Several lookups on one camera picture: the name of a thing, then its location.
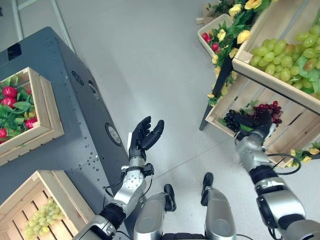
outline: robotic arm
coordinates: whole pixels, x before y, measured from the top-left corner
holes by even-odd
[[[146,188],[146,176],[154,174],[151,163],[146,162],[146,150],[160,138],[164,121],[160,120],[150,132],[151,117],[142,120],[132,133],[129,165],[121,168],[124,176],[121,189],[108,205],[80,231],[73,240],[111,240],[123,221],[137,206]]]
[[[236,145],[240,164],[255,184],[258,194],[256,202],[262,220],[274,239],[274,229],[277,229],[285,240],[319,240],[320,224],[305,219],[306,213],[301,202],[273,171],[264,153],[263,142],[272,128],[268,121],[247,136],[239,136],[240,141]]]

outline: silver robot leg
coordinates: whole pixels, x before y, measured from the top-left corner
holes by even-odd
[[[236,240],[234,217],[226,196],[217,189],[207,186],[207,210],[205,235],[211,240]]]
[[[159,240],[163,233],[166,193],[157,193],[146,200],[135,222],[134,240]]]

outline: green grapes bunch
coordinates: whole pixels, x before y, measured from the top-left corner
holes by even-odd
[[[301,71],[320,70],[320,25],[314,25],[309,32],[297,34],[295,39],[301,43],[293,45],[275,38],[264,40],[260,47],[250,51],[253,54],[250,65],[297,89],[312,93],[312,83],[299,74]],[[308,59],[303,68],[296,63],[301,56]]]
[[[64,214],[52,197],[47,199],[47,204],[42,205],[29,220],[24,222],[23,234],[26,240],[36,240],[37,236],[42,236],[50,232],[49,225],[62,220]]]

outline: robot leg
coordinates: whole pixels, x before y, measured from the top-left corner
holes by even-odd
[[[222,192],[211,186],[212,182],[212,173],[207,173],[203,180],[201,199],[201,204],[207,206],[205,236],[210,240],[236,240],[236,226],[230,204]]]
[[[149,197],[135,222],[134,240],[159,240],[163,234],[165,212],[176,210],[175,195],[171,185],[164,192]]]

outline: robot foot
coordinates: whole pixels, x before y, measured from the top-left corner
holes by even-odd
[[[165,197],[165,207],[166,212],[174,212],[177,209],[175,192],[170,184],[164,186],[164,192],[167,194]]]
[[[206,187],[212,187],[214,183],[214,175],[211,172],[207,172],[204,175],[203,183],[202,183],[202,192],[201,192],[201,205],[207,206],[208,205],[208,189]]]

